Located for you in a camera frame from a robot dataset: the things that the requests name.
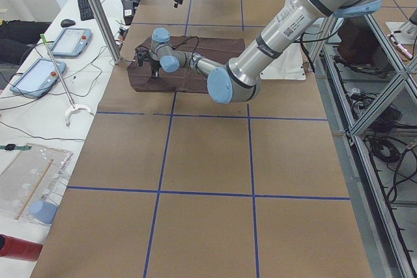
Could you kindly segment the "black computer mouse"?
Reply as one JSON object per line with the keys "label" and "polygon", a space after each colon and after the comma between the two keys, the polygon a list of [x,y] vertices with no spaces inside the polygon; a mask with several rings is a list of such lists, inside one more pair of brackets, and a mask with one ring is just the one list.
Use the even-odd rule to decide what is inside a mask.
{"label": "black computer mouse", "polygon": [[63,19],[61,21],[61,27],[65,28],[65,27],[71,27],[74,26],[76,24],[76,22],[74,20],[71,19]]}

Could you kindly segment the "far blue teach pendant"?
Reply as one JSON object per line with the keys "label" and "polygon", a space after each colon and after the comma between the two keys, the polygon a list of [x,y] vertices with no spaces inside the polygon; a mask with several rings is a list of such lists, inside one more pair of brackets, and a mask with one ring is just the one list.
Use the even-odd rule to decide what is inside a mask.
{"label": "far blue teach pendant", "polygon": [[54,57],[76,58],[81,55],[92,37],[90,29],[65,27],[51,46]]}

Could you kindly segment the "clear plastic bag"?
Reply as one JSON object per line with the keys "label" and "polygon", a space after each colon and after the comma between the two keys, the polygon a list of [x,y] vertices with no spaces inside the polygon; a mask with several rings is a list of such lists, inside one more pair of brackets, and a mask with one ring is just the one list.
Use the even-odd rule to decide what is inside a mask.
{"label": "clear plastic bag", "polygon": [[29,208],[43,200],[58,207],[69,183],[66,168],[73,153],[29,143],[32,149],[19,151],[1,172],[1,214],[15,220],[46,225],[33,217]]}

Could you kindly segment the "person in yellow shirt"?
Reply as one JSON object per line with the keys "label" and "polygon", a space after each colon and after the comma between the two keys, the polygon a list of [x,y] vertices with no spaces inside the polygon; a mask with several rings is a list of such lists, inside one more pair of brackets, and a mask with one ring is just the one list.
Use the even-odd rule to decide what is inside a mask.
{"label": "person in yellow shirt", "polygon": [[51,25],[46,21],[1,20],[1,62],[20,65]]}

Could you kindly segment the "blue teach pendant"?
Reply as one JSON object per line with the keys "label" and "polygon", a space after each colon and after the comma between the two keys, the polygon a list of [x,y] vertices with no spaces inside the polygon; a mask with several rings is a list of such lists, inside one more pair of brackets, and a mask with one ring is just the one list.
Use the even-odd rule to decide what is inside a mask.
{"label": "blue teach pendant", "polygon": [[39,98],[53,87],[58,80],[58,73],[50,59],[37,59],[9,90],[17,95]]}
{"label": "blue teach pendant", "polygon": [[81,55],[92,37],[90,29],[65,27],[51,46],[54,57],[76,58]]}

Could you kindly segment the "blue plastic cup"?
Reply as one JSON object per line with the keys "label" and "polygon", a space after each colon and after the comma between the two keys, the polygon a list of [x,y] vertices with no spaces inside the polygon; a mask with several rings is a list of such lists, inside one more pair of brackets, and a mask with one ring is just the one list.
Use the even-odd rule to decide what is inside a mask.
{"label": "blue plastic cup", "polygon": [[56,204],[39,200],[30,205],[29,212],[40,222],[51,225],[58,208],[59,207]]}

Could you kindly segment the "near blue teach pendant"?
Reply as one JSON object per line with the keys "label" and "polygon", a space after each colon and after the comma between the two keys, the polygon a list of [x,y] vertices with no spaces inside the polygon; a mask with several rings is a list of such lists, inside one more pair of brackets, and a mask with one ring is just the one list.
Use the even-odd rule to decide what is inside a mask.
{"label": "near blue teach pendant", "polygon": [[50,59],[37,59],[9,90],[17,95],[39,98],[53,87],[58,80],[58,73]]}

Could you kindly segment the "dark brown t-shirt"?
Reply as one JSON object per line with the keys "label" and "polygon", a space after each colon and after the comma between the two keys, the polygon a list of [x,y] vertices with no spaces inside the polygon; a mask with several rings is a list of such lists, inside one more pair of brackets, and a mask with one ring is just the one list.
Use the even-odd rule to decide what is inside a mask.
{"label": "dark brown t-shirt", "polygon": [[[151,48],[152,38],[147,38],[139,46]],[[177,53],[180,68],[172,73],[159,69],[160,77],[152,78],[150,63],[137,65],[136,56],[128,66],[131,87],[137,92],[194,92],[207,90],[207,76],[211,70],[224,67],[229,59],[238,57],[245,48],[242,38],[205,38],[172,36],[169,44]]]}

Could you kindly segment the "red cylinder bottle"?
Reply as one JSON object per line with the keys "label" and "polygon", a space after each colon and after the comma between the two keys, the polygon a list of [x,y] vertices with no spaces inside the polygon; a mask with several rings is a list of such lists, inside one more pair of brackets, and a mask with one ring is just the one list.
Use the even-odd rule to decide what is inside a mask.
{"label": "red cylinder bottle", "polygon": [[42,248],[41,243],[1,235],[1,257],[34,262],[38,260]]}

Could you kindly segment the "aluminium frame rack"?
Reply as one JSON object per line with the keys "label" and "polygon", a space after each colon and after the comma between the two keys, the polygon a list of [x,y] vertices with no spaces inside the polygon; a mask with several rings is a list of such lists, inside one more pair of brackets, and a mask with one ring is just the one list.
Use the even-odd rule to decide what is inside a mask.
{"label": "aluminium frame rack", "polygon": [[375,277],[416,276],[416,39],[385,24],[415,10],[320,19],[305,35]]}

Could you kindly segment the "aluminium frame post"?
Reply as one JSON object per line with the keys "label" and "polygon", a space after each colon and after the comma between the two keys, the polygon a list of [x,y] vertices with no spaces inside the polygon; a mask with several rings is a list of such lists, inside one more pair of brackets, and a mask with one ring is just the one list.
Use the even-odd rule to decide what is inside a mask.
{"label": "aluminium frame post", "polygon": [[115,64],[119,64],[122,60],[120,51],[114,39],[113,33],[108,23],[108,19],[102,7],[100,0],[88,0],[93,10],[94,18],[98,24],[98,28],[106,43],[106,46],[112,56]]}

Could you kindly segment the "black keyboard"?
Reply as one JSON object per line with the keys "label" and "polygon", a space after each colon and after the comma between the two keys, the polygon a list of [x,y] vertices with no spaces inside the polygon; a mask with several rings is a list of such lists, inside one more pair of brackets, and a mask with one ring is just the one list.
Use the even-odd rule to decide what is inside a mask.
{"label": "black keyboard", "polygon": [[87,21],[94,19],[94,12],[89,4],[88,0],[77,0],[79,15],[81,21]]}

